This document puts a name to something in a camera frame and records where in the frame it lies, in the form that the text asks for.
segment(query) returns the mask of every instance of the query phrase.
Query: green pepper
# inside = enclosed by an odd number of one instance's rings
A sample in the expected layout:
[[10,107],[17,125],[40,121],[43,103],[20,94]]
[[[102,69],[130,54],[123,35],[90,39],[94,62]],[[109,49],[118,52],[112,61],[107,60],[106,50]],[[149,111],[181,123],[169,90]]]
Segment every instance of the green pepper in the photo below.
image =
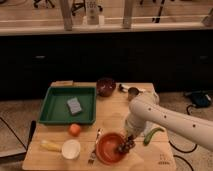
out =
[[152,139],[152,136],[153,136],[157,131],[164,132],[164,130],[163,130],[162,128],[160,128],[160,127],[157,127],[157,128],[152,129],[152,130],[145,136],[145,138],[144,138],[144,140],[143,140],[143,144],[144,144],[145,146],[147,146],[147,145],[150,143],[150,141],[151,141],[151,139]]

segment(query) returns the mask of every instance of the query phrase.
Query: orange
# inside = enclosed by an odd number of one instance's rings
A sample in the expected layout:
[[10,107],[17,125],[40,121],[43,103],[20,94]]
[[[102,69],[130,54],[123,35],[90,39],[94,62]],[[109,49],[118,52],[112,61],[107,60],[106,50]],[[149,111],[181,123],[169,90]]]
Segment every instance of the orange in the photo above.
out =
[[77,137],[81,133],[81,126],[76,124],[76,123],[71,124],[70,127],[69,127],[69,133],[72,136]]

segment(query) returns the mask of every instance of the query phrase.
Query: orange bowl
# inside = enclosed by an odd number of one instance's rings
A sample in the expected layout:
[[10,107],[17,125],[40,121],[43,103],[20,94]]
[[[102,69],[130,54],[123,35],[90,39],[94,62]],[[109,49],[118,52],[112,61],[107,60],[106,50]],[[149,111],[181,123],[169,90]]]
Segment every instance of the orange bowl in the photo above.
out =
[[102,135],[96,144],[97,158],[107,165],[119,162],[126,155],[116,150],[122,143],[124,143],[124,137],[119,133],[110,132]]

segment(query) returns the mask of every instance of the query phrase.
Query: sponge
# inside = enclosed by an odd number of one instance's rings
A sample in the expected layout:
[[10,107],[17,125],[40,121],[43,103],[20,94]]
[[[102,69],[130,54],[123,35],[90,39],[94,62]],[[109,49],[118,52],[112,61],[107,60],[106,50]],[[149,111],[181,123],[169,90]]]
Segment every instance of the sponge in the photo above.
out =
[[75,115],[75,114],[77,114],[77,113],[82,111],[81,104],[79,103],[77,97],[69,99],[67,101],[67,105],[68,105],[72,115]]

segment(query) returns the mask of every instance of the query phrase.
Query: floor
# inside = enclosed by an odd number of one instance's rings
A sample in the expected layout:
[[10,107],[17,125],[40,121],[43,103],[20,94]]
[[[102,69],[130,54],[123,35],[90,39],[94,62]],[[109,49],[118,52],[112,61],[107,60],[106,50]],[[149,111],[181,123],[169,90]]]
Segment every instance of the floor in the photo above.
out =
[[[46,6],[45,1],[39,3],[38,9],[33,6],[33,0],[7,0],[0,4],[0,27],[41,27],[63,25],[60,5],[58,0],[52,0],[55,8]],[[161,0],[153,3],[152,0],[134,1],[133,23],[152,23],[153,18],[158,15]],[[123,21],[124,0],[98,0],[102,5],[106,24],[121,24]],[[213,0],[166,0],[162,9],[162,23],[176,22],[201,22],[213,7]],[[82,24],[85,16],[84,9],[77,11],[73,16],[75,25]]]
[[[183,92],[159,93],[160,105],[168,109],[186,113],[186,107],[191,104],[189,99],[183,96]],[[27,143],[28,131],[32,120],[37,120],[41,108],[42,100],[16,100],[0,102],[0,117],[16,131],[18,136]],[[213,106],[202,109],[192,108],[191,115],[213,121]],[[192,149],[194,143],[168,131],[169,140],[182,150]],[[0,124],[0,152],[11,149],[19,149],[21,145],[8,131],[4,124]],[[191,163],[195,171],[213,170],[213,152],[203,147],[198,148],[190,154],[183,154],[172,148],[173,154],[184,157]],[[179,158],[175,158],[177,171],[189,171],[189,166]],[[21,171],[22,161],[0,160],[0,171]]]

